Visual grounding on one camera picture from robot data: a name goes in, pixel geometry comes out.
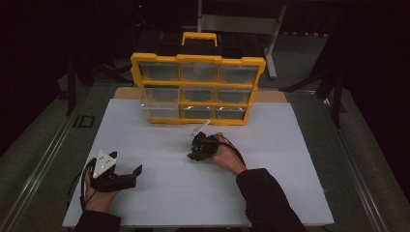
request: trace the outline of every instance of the clear plastic drawer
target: clear plastic drawer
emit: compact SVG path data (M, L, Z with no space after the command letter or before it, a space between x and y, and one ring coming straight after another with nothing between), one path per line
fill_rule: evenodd
M208 106L184 106L184 115L191 119L210 119L213 107Z
M243 119L247 112L246 107L217 107L215 109L216 119Z
M178 87L170 89L170 87L155 87L155 88L144 88L141 93L141 101L143 103L152 102L166 102L166 103L178 103L179 100L179 90Z
M147 119L162 118L175 119L179 118L178 104L141 104L144 117Z
M219 88L217 93L218 102L247 103L251 89L246 88Z
M138 62L142 78L152 80L178 80L178 64L166 62Z
M182 96L186 102L213 102L215 88L212 87L193 87L183 86Z
M182 63L181 76L186 81L216 81L218 65L211 63Z
M220 82L252 84L258 71L258 66L221 65Z

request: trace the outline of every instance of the black sleeve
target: black sleeve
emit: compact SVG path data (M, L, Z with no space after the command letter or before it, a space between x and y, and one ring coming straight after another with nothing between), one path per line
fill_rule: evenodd
M121 218L96 211L84 211L74 232L113 232L119 231Z
M253 231L306 231L268 170L244 171L238 175L236 183L247 201L246 213Z

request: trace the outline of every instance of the table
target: table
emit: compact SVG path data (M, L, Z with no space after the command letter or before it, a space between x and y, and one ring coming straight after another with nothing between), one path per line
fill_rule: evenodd
M123 89L116 97L124 97ZM305 225L334 223L308 148L290 103L268 102L260 92L245 126L208 126L222 131L241 151L248 168L265 167L281 184L292 209ZM111 213L125 227L245 227L245 200L232 174L187 157L187 136L197 125L149 124L136 99L112 99L102 119L89 159L99 150L118 151L117 174L143 164L136 188L122 191ZM79 197L79 185L73 199ZM73 200L63 226L74 227L81 215Z

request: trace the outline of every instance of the black cable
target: black cable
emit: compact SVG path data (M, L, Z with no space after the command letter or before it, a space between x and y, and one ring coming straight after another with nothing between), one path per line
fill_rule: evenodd
M97 193L97 190L95 190L95 191L93 192L93 194L90 196L90 198L88 198L88 199L85 201L85 204L87 204L87 203L91 200L91 198L93 198L93 196L94 196L96 193Z
M66 198L66 202L67 202L67 210L70 207L70 203L72 201L72 192L73 192L73 187L75 185L75 183L78 181L80 175L82 172L79 172L78 174L76 174L75 178L73 179L72 183L70 184L70 188L69 191L67 192L67 198Z
M239 158L239 160L241 160L241 162L244 164L244 166L247 166L247 165L245 164L244 158L242 157L242 155L241 155L241 153L239 152L239 150L236 149L235 146L234 146L227 138L225 138L225 137L222 136L222 135L218 135L218 134L214 134L214 136L223 137L223 138L226 139L226 141L228 141L230 144L229 144L229 143L225 143L225 142L220 142L220 141L214 141L214 140L203 140L202 142L216 143L216 144L224 145L224 146L226 146L226 147L232 149L232 150L234 151L234 153L236 154L236 156Z
M96 164L97 159L93 158L91 159L87 165L85 165L84 170L82 171L82 175L81 175L81 195L79 197L79 202L81 204L81 209L82 211L85 210L85 204L87 203L85 201L85 196L84 196L84 184L85 184L85 175L87 174L87 170L90 167L94 167L94 165Z

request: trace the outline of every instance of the human hand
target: human hand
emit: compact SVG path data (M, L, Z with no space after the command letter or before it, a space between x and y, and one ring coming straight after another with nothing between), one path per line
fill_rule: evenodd
M219 142L228 143L223 138L221 132L215 134L215 137ZM208 158L208 160L215 163L217 166L232 172L235 176L238 176L241 172L247 170L232 148L225 145L219 145L217 152Z
M120 191L100 192L91 187L91 168L85 175L85 210L108 213L111 203Z

